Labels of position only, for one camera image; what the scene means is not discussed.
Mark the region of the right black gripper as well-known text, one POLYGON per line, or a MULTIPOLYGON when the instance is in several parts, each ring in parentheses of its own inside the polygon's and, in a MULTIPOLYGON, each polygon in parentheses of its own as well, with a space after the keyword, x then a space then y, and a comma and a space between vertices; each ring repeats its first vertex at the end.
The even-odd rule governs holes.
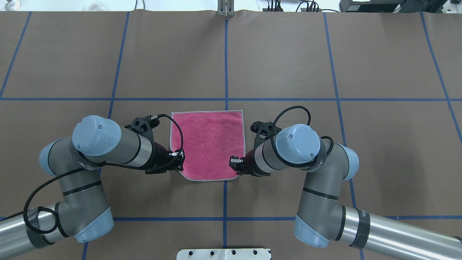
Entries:
POLYGON ((238 176, 250 175, 254 177, 266 177, 271 173, 264 172, 257 166, 255 152, 248 152, 245 157, 231 156, 229 166, 236 166, 235 171, 238 176))

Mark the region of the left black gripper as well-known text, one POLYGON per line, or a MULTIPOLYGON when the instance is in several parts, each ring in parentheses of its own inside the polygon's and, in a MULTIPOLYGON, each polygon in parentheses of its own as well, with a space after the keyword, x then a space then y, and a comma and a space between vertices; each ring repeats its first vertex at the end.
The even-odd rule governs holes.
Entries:
POLYGON ((166 173, 167 171, 184 170, 185 153, 183 149, 178 149, 175 152, 167 150, 163 145, 154 143, 152 146, 152 154, 148 162, 144 165, 146 175, 166 173))

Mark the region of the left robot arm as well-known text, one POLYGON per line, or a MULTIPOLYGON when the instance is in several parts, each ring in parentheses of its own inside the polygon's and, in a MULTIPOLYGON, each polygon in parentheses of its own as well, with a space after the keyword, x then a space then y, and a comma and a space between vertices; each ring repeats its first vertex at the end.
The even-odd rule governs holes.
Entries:
POLYGON ((121 127, 114 120, 90 115, 71 136, 44 147, 42 169, 52 178, 36 188, 23 210, 1 221, 1 259, 51 246, 68 237, 79 243, 96 240, 114 227, 99 170, 105 166, 141 170, 145 174, 183 170, 180 148, 156 143, 153 128, 166 114, 137 117, 121 127))

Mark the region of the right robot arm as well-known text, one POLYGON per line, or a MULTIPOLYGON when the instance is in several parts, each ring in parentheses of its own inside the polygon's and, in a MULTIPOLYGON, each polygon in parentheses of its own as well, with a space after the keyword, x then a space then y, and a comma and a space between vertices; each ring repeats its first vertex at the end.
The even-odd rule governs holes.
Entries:
POLYGON ((251 130, 256 134, 254 148, 244 157, 231 156, 229 166, 239 176, 266 177, 287 168, 306 173, 293 231, 302 243, 325 248, 330 241, 340 241, 401 260, 462 258, 460 237, 342 205, 342 182, 359 168, 352 149, 304 124, 280 129, 257 121, 251 130))

